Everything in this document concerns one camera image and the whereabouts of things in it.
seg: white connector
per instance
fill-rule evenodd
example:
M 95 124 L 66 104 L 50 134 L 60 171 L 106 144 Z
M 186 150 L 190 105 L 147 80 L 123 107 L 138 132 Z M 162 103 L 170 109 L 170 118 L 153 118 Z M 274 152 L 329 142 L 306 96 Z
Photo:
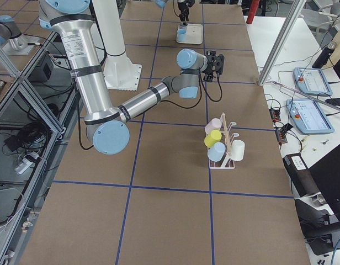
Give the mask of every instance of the white connector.
M 31 152 L 23 157 L 23 160 L 14 169 L 17 174 L 23 174 L 35 161 L 39 158 L 39 155 L 35 152 Z

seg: label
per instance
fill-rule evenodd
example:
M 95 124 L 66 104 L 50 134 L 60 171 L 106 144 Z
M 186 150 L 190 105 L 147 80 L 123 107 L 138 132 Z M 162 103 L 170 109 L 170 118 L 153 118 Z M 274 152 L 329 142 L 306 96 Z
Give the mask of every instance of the label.
M 62 41 L 69 60 L 87 56 L 81 35 L 79 33 L 64 36 Z
M 300 156 L 292 156 L 291 160 L 293 161 L 297 170 L 306 169 L 306 167 L 305 167 L 304 163 L 302 162 Z

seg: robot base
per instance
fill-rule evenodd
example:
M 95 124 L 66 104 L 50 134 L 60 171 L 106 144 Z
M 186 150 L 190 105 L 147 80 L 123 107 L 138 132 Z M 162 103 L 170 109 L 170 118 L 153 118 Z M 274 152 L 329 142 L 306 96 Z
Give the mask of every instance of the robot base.
M 176 37 L 176 41 L 184 44 L 201 44 L 203 42 L 203 26 L 200 24 L 187 24 L 185 40 L 179 41 Z
M 105 62 L 104 76 L 108 89 L 132 90 L 138 88 L 142 65 L 134 65 L 126 53 L 109 56 Z
M 30 36 L 24 36 L 24 37 L 26 38 L 28 43 L 37 43 L 40 40 L 40 38 L 38 37 L 30 37 Z M 28 56 L 34 47 L 35 47 L 34 45 L 28 45 L 27 47 L 19 51 L 16 51 L 12 49 L 9 43 L 7 43 L 4 45 L 3 51 L 7 55 Z

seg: red cylinder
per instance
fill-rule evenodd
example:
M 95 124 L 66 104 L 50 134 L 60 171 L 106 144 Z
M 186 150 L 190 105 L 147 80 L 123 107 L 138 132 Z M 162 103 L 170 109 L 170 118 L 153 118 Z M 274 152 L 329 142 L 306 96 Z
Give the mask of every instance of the red cylinder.
M 258 5 L 259 5 L 259 0 L 253 0 L 251 3 L 251 7 L 249 9 L 249 14 L 246 20 L 247 24 L 252 24 L 253 22 L 253 18 L 256 15 L 257 9 L 258 9 Z

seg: blue and white device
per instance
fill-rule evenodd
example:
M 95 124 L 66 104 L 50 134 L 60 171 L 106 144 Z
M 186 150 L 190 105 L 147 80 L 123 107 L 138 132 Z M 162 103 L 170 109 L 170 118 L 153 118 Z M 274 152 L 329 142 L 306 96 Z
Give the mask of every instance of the blue and white device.
M 320 105 L 310 99 L 288 99 L 286 107 L 302 134 L 330 134 L 334 128 Z
M 321 69 L 295 68 L 294 76 L 297 87 L 306 94 L 322 97 L 333 94 L 326 76 Z

